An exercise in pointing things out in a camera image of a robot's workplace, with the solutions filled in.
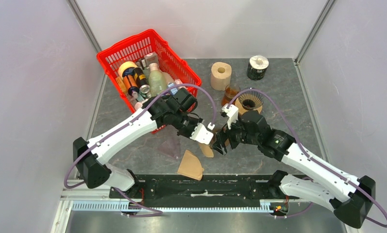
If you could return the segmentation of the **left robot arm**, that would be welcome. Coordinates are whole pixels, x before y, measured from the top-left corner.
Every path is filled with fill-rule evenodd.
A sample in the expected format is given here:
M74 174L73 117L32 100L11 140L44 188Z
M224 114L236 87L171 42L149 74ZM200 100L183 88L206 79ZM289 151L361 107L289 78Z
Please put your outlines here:
M128 198L135 198L140 186L133 174L109 165L109 160L121 149L143 135L164 125L171 125L179 136L208 143L212 138L202 119L189 112L197 106L196 98L185 88L175 95L162 95L150 98L130 117L107 132L84 140L73 141L73 160L83 182L89 189L108 184L117 187Z

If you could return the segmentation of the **light wooden ring holder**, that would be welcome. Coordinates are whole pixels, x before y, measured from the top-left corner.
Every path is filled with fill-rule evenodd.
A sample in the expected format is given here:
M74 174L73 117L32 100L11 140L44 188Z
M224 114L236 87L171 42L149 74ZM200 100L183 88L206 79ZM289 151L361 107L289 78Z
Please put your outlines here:
M253 110L257 111L258 113L261 113L261 112L262 112L262 109L263 109L263 105L260 105L258 108L252 108L252 109L250 109L250 108L244 108L244 107L242 106L242 104L240 103L239 99L236 99L236 100L235 100L235 106L238 108L238 114L239 114L239 115L242 115L242 114L244 114L245 112L253 111Z

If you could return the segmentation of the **brown paper coffee filter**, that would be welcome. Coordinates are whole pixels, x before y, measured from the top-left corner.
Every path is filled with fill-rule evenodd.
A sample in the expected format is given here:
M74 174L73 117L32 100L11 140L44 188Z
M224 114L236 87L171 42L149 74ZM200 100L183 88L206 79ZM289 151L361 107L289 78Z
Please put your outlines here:
M199 143L200 149L206 158L214 158L214 152L210 145Z

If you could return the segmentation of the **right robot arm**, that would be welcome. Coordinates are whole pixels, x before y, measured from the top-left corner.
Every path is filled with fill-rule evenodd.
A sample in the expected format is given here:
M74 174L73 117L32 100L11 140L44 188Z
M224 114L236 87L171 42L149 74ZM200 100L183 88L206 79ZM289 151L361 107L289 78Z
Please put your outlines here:
M291 166L313 180L308 182L276 171L269 180L268 193L275 199L283 195L305 199L330 210L346 225L362 227L373 206L376 182L369 176L361 178L344 172L316 156L284 131L272 129L264 116L248 111L241 116L233 107L221 111L227 123L216 133L212 149L227 153L227 146L257 146L266 157Z

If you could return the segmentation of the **dark glass fluted dripper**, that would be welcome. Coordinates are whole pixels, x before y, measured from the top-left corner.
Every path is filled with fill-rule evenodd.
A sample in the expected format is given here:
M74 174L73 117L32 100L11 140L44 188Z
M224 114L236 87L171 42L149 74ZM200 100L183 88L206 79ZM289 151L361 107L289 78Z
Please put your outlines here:
M245 110L261 110L263 108L263 95L257 91L247 91L239 95L237 100Z

